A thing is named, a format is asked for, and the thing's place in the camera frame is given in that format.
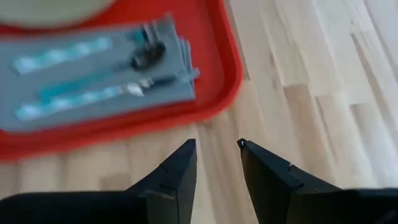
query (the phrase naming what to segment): gray napkin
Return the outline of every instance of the gray napkin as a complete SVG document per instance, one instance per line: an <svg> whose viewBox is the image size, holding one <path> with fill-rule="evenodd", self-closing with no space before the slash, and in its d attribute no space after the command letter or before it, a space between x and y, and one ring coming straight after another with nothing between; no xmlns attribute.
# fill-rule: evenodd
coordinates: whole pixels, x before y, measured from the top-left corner
<svg viewBox="0 0 398 224"><path fill-rule="evenodd" d="M107 100L58 111L36 119L23 120L16 115L16 111L22 105L40 102L38 92L46 86L69 82L70 80L79 80L79 78L87 76L87 74L126 63L138 46L137 43L126 37L140 27L142 25L108 30L90 30L53 37L1 41L0 71L2 76L0 77L0 89L2 97L0 129L13 132L38 131L160 105L194 100L193 80L199 75L199 71L192 67L188 41L178 38L174 22L170 16L167 16L159 21L152 22L150 26L144 24L144 27L150 27L147 32L148 38L150 40L159 40L166 46L166 53L156 66L144 72L137 72L133 69L119 72L106 77L100 82L93 82L76 93L68 93L57 97L67 98L70 95L84 94L106 88L107 86L123 86L145 78L156 79L175 75L176 79L174 82L149 89L144 96L123 93ZM40 55L49 49L67 49L69 46L76 45L76 43L95 40L99 37L109 37L112 43L111 48L102 52L88 54L78 60L64 61L25 74L19 73L13 67L13 63L25 55Z"/></svg>

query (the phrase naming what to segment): red tray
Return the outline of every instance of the red tray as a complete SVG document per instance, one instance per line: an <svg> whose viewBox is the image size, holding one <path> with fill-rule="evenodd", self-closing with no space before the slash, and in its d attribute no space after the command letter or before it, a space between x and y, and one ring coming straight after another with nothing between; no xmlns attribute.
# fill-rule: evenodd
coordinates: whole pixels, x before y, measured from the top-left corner
<svg viewBox="0 0 398 224"><path fill-rule="evenodd" d="M190 41L193 65L201 71L201 76L195 80L195 102L135 111L35 133L0 131L0 159L14 160L34 154L67 151L94 142L201 121L227 108L238 92L243 70L224 0L118 0L108 11L78 27L51 32L149 21L161 18L166 12L172 13L178 34ZM0 26L3 34L46 32Z"/></svg>

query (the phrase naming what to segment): light wood plank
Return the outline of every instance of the light wood plank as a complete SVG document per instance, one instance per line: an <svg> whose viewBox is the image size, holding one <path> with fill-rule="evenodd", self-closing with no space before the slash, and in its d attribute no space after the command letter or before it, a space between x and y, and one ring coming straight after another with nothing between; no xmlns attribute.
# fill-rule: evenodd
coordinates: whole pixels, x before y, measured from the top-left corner
<svg viewBox="0 0 398 224"><path fill-rule="evenodd" d="M258 223L244 181L237 132L227 112L198 124L217 223Z"/></svg>
<svg viewBox="0 0 398 224"><path fill-rule="evenodd" d="M365 103L371 90L351 38L352 18L344 0L314 0L349 103Z"/></svg>
<svg viewBox="0 0 398 224"><path fill-rule="evenodd" d="M64 156L65 190L100 190L101 180L129 173L124 141L93 146Z"/></svg>
<svg viewBox="0 0 398 224"><path fill-rule="evenodd" d="M398 2L396 0L366 0L369 15L380 36L387 59L398 80Z"/></svg>
<svg viewBox="0 0 398 224"><path fill-rule="evenodd" d="M267 146L265 124L259 107L259 97L252 82L243 81L235 102L230 107L238 138L254 141Z"/></svg>
<svg viewBox="0 0 398 224"><path fill-rule="evenodd" d="M290 121L274 55L262 24L259 3L240 0L231 0L230 3L242 42L244 61L256 94L261 97L259 107L267 141L264 147L278 150L279 155L294 160L300 155L299 144Z"/></svg>
<svg viewBox="0 0 398 224"><path fill-rule="evenodd" d="M373 21L369 15L366 0L344 0L343 3L348 10L351 18L351 30L355 31L375 31Z"/></svg>
<svg viewBox="0 0 398 224"><path fill-rule="evenodd" d="M0 163L0 200L18 193L17 186L17 165L14 163Z"/></svg>
<svg viewBox="0 0 398 224"><path fill-rule="evenodd" d="M398 84L374 32L352 35L384 124L398 146Z"/></svg>
<svg viewBox="0 0 398 224"><path fill-rule="evenodd" d="M391 136L371 105L352 105L366 154L380 187L398 186L398 153Z"/></svg>
<svg viewBox="0 0 398 224"><path fill-rule="evenodd" d="M203 158L203 148L199 141L196 125L178 127L150 134L135 136L127 141L130 162L130 178L132 183L141 180L152 172L169 155L177 150L187 139L197 139L197 186L195 191L192 223L217 223L209 193L209 182L205 165L208 163Z"/></svg>
<svg viewBox="0 0 398 224"><path fill-rule="evenodd" d="M320 96L318 107L337 164L341 187L376 187L370 161L344 94Z"/></svg>
<svg viewBox="0 0 398 224"><path fill-rule="evenodd" d="M274 0L260 1L260 15L274 54L275 65L283 86L308 83L300 49L278 13Z"/></svg>
<svg viewBox="0 0 398 224"><path fill-rule="evenodd" d="M338 184L334 175L335 158L326 136L322 135L322 122L316 117L308 87L285 87L285 94L307 171L329 183Z"/></svg>
<svg viewBox="0 0 398 224"><path fill-rule="evenodd" d="M341 82L312 1L279 0L275 3L302 54L311 93L320 96L339 91Z"/></svg>
<svg viewBox="0 0 398 224"><path fill-rule="evenodd" d="M19 192L48 192L62 188L63 166L60 156L24 159L18 164Z"/></svg>

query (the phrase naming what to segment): wooden floor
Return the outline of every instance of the wooden floor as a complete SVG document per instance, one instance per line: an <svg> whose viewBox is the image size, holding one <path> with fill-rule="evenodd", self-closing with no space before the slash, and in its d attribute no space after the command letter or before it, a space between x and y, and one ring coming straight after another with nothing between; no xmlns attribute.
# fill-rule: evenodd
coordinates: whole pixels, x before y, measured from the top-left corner
<svg viewBox="0 0 398 224"><path fill-rule="evenodd" d="M0 164L0 198L125 189L188 138L198 140L192 223L257 223L239 138L339 187L398 187L398 1L228 2L246 62L230 109L203 123Z"/></svg>

